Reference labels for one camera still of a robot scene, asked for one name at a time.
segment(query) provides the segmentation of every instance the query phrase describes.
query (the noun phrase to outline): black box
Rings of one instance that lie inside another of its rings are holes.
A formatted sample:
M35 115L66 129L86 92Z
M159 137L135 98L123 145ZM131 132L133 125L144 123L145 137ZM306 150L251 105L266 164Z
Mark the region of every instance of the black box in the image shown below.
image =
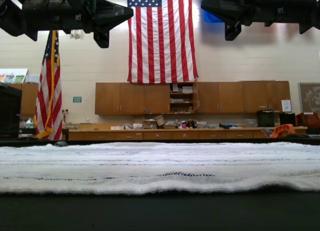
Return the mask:
M293 125L294 127L297 126L295 113L280 113L279 118L281 125Z
M273 110L261 110L256 112L258 127L274 127L275 112Z
M22 91L0 82L0 140L19 138Z

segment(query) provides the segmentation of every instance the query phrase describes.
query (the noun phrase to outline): american flag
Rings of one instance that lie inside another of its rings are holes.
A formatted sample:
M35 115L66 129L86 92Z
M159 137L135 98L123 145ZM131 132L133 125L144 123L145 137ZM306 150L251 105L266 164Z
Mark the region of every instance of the american flag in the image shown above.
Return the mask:
M192 0L127 0L128 82L177 83L198 77Z
M35 104L36 133L40 139L62 139L62 90L58 31L50 31L42 60Z

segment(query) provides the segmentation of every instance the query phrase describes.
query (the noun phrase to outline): bulletin board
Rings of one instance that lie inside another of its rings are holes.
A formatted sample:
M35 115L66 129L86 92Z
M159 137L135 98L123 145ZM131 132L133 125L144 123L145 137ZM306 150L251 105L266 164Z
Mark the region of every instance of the bulletin board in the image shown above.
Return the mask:
M320 83L299 83L300 104L302 112L320 114Z

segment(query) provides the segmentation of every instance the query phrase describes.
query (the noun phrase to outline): exit sign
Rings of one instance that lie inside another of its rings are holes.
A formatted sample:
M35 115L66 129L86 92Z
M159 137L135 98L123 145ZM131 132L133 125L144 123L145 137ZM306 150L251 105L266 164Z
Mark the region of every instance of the exit sign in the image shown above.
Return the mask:
M74 103L82 103L82 97L73 97Z

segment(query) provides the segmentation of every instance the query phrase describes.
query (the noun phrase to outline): white blanket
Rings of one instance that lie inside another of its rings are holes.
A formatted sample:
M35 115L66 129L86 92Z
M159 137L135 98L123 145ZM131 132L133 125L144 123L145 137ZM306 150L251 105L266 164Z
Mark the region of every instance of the white blanket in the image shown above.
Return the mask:
M320 191L320 146L110 143L0 147L0 193Z

